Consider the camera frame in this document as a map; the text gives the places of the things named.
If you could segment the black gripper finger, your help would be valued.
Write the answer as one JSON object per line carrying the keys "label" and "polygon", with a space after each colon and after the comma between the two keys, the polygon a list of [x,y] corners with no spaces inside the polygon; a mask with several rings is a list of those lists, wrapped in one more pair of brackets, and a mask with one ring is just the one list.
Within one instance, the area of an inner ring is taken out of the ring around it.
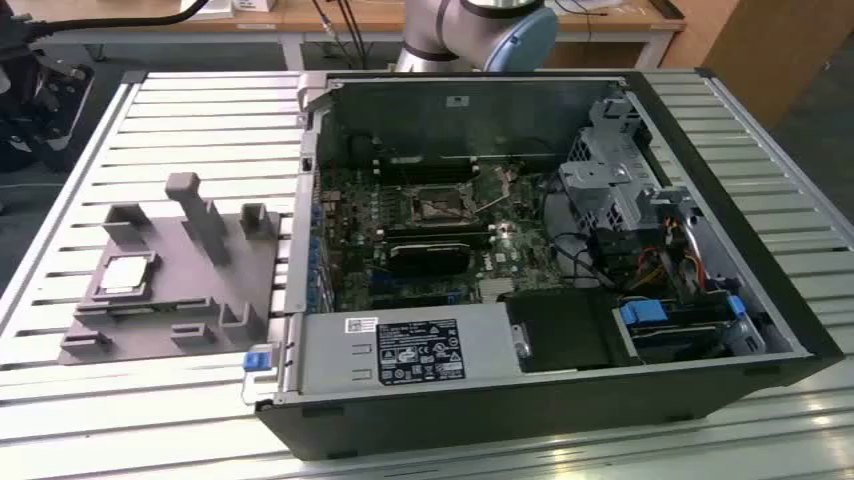
{"label": "black gripper finger", "polygon": [[94,82],[94,69],[35,52],[34,128],[30,146],[51,170],[70,170],[69,144]]}

